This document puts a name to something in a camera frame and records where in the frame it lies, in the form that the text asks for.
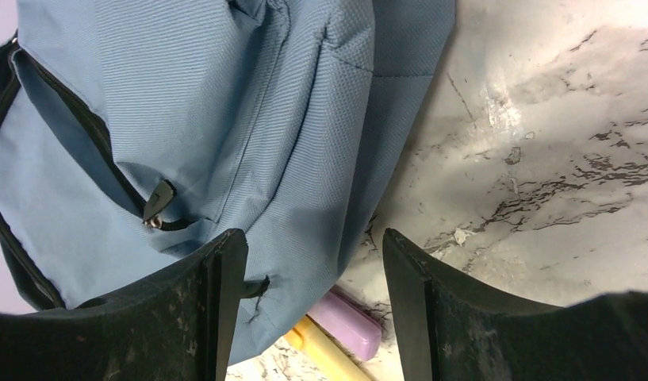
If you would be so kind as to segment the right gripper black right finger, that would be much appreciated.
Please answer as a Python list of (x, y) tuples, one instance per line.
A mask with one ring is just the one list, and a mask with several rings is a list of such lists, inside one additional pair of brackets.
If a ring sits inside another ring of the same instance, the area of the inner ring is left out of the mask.
[(382, 253), (407, 380), (648, 380), (648, 293), (552, 306), (483, 283), (395, 229)]

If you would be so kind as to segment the blue student backpack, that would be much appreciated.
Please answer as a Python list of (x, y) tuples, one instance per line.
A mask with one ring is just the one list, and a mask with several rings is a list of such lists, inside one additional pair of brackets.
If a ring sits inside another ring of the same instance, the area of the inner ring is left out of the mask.
[(230, 353), (339, 280), (453, 29), (452, 1), (19, 1), (0, 47), (0, 231), (22, 298), (74, 308), (226, 229)]

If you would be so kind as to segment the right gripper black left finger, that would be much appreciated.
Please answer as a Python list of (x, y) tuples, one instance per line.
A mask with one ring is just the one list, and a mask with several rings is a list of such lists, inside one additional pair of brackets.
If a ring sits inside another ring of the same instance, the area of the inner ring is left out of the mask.
[(0, 314), (0, 380), (222, 380), (246, 259), (229, 229), (76, 309)]

